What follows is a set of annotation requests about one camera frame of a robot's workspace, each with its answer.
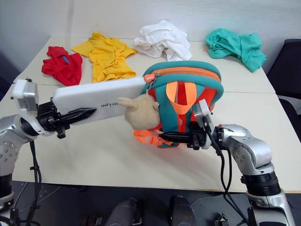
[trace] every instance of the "robotic arm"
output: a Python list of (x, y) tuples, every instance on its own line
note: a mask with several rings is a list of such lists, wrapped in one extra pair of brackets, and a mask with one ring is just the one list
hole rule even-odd
[[(61, 115), (52, 102), (38, 105), (37, 87), (31, 80), (19, 80), (13, 96), (19, 114), (0, 119), (0, 211), (10, 209), (14, 193), (11, 189), (12, 173), (21, 146), (37, 138), (57, 132), (65, 137), (70, 124), (87, 119), (95, 108), (79, 108)], [(252, 205), (248, 209), (250, 226), (295, 226), (285, 193), (281, 190), (274, 166), (271, 163), (269, 146), (254, 138), (244, 127), (220, 125), (216, 127), (205, 100), (199, 102), (193, 112), (198, 120), (190, 125), (189, 134), (169, 132), (160, 136), (169, 141), (187, 143), (187, 147), (208, 149), (211, 139), (220, 147), (228, 148), (243, 174), (247, 196)]]

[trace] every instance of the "white table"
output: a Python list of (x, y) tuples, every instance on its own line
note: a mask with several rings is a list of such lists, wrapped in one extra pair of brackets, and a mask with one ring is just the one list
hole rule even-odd
[[(40, 103), (49, 101), (56, 85), (39, 85)], [(10, 100), (12, 88), (0, 102), (0, 118), (16, 113)], [(282, 188), (301, 193), (301, 144), (276, 94), (225, 92), (214, 108), (216, 124), (235, 123), (267, 142)], [(95, 186), (154, 187), (222, 190), (221, 161), (215, 151), (194, 151), (185, 145), (158, 149), (140, 144), (122, 116), (72, 126), (65, 139), (56, 136), (36, 139), (37, 159), (44, 183)], [(19, 154), (14, 180), (34, 181), (29, 145)], [(246, 190), (233, 165), (230, 190)]]
[[(44, 75), (41, 72), (43, 60), (48, 46), (63, 46), (69, 53), (73, 53), (71, 48), (79, 45), (88, 38), (70, 38), (70, 37), (51, 37), (41, 51), (36, 55), (28, 67), (16, 78), (31, 78), (39, 85), (61, 85), (52, 76)], [(133, 40), (122, 39), (129, 47), (133, 47)], [(212, 59), (204, 49), (208, 46), (204, 42), (190, 42), (192, 59), (209, 62), (216, 66), (222, 75), (222, 85), (226, 92), (255, 92), (255, 93), (275, 93), (269, 80), (262, 68), (254, 73), (250, 72), (238, 59), (228, 56), (224, 59)], [(137, 72), (137, 76), (142, 76), (146, 69), (155, 63), (166, 61), (163, 57), (151, 58), (141, 53), (130, 55), (127, 58), (127, 64)], [(83, 56), (82, 78), (80, 83), (86, 84), (92, 82), (92, 64), (90, 60)]]

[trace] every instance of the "backpack handle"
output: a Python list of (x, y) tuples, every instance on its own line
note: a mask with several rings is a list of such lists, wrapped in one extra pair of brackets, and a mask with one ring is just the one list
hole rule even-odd
[(174, 81), (166, 85), (167, 98), (169, 99), (175, 112), (177, 112), (178, 114), (186, 114), (197, 100), (196, 84), (192, 82), (185, 82), (184, 85), (187, 105), (180, 105), (175, 102), (175, 97), (178, 91), (178, 82)]

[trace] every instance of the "plush ear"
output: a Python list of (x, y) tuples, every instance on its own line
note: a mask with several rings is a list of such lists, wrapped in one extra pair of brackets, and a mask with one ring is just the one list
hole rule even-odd
[(155, 110), (159, 111), (159, 103), (158, 103), (158, 102), (154, 102), (154, 103), (152, 104), (152, 107), (153, 107)]
[(134, 100), (126, 97), (119, 97), (118, 104), (124, 107), (133, 107), (133, 108), (138, 107)]

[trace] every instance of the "floor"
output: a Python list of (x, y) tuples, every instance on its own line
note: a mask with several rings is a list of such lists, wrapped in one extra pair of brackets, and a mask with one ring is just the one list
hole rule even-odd
[[(25, 182), (13, 181), (16, 197)], [(17, 207), (21, 211), (21, 219), (25, 219), (34, 193), (34, 184), (28, 183), (20, 196)], [(146, 214), (144, 226), (168, 226), (167, 216), (170, 198), (181, 195), (192, 205), (199, 226), (214, 226), (214, 220), (221, 214), (229, 218), (230, 226), (241, 222), (238, 214), (224, 201), (219, 193), (126, 188), (99, 186), (59, 186), (44, 184), (40, 192), (40, 208), (34, 220), (42, 226), (77, 226), (84, 215), (100, 215), (104, 219), (122, 200), (129, 197), (143, 200)], [(246, 214), (249, 202), (245, 194), (233, 194), (234, 200)], [(301, 194), (288, 194), (287, 198), (293, 207), (292, 212), (296, 225), (301, 226)]]

